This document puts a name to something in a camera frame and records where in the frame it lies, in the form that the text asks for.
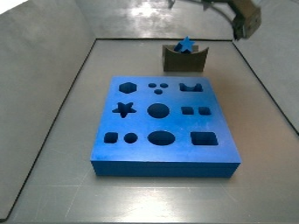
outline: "metal table surface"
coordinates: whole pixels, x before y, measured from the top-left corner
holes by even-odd
[[[231,42],[203,73],[165,73],[161,40],[99,40],[7,223],[299,221],[299,139]],[[97,177],[90,153],[113,75],[210,78],[243,163],[233,178]]]
[[[299,1],[265,0],[261,7],[259,31],[235,44],[299,133]]]

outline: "blue star-shaped piece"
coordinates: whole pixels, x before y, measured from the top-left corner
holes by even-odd
[[[187,36],[185,40],[179,42],[174,50],[179,53],[191,53],[193,52],[193,45],[194,41],[190,40],[190,37]]]

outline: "shape sorter board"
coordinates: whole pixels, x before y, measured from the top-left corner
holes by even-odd
[[[209,79],[115,76],[91,163],[99,176],[231,177],[241,157]]]

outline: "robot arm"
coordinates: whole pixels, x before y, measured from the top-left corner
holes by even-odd
[[[237,13],[233,20],[234,37],[237,40],[249,39],[262,23],[261,8],[251,0],[202,0],[205,3],[227,3]]]

